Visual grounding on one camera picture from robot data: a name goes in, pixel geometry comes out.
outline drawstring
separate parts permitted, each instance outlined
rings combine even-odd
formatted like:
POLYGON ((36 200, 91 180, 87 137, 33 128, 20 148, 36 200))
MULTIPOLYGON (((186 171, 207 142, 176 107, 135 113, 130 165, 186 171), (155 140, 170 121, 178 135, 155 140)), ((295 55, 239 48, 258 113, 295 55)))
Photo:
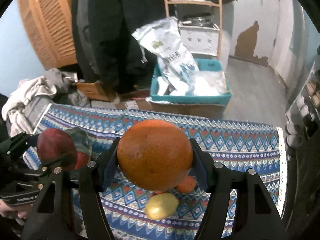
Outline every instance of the drawstring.
POLYGON ((148 60, 147 60, 147 58, 146 58, 146 54, 145 54, 145 51, 144 51, 144 47, 142 47, 142 46, 140 45, 140 49, 141 49, 141 52, 142 52, 142 60, 141 60, 141 62, 142 62, 142 63, 147 63, 148 60))

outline white towel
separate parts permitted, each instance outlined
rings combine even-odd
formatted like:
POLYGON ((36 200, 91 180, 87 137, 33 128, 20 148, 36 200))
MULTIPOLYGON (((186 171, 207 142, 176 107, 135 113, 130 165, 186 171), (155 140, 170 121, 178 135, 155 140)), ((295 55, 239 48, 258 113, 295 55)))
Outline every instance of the white towel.
POLYGON ((8 101, 2 108, 1 113, 4 121, 8 118, 10 120, 10 137, 24 131, 28 134, 32 134, 33 129, 22 114, 23 109, 35 96, 46 95, 53 98, 56 93, 57 89, 55 85, 43 76, 32 80, 21 80, 18 89, 10 95, 8 101))

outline small orange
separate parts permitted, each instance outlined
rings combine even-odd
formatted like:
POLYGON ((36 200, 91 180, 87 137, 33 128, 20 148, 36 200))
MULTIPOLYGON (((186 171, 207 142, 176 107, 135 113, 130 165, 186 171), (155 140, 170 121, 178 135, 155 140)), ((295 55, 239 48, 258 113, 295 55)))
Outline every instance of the small orange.
POLYGON ((197 182, 193 177, 186 176, 184 181, 177 186, 177 190, 181 193, 189 193, 194 190, 196 184, 197 182))

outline person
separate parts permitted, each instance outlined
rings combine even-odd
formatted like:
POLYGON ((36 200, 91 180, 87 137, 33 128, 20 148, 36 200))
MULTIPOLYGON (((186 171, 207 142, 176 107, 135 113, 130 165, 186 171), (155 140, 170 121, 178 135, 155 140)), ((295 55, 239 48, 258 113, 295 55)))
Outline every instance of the person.
POLYGON ((8 206, 2 199, 0 199, 0 215, 4 218, 27 219, 32 210, 32 204, 25 204, 20 206, 8 206))
POLYGON ((145 51, 143 56, 131 34, 166 17, 164 0, 72 0, 71 14, 86 82, 100 80, 118 94, 150 87, 156 55, 145 51))

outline wooden shelf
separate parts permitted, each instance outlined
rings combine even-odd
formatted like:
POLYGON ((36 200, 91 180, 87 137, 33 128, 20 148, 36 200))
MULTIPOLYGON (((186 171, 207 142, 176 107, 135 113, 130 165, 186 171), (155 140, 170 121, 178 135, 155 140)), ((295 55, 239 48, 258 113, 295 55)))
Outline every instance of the wooden shelf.
POLYGON ((195 4, 195 5, 206 5, 206 6, 215 6, 220 7, 219 4, 210 2, 210 1, 187 1, 187 0, 169 0, 168 4, 195 4))

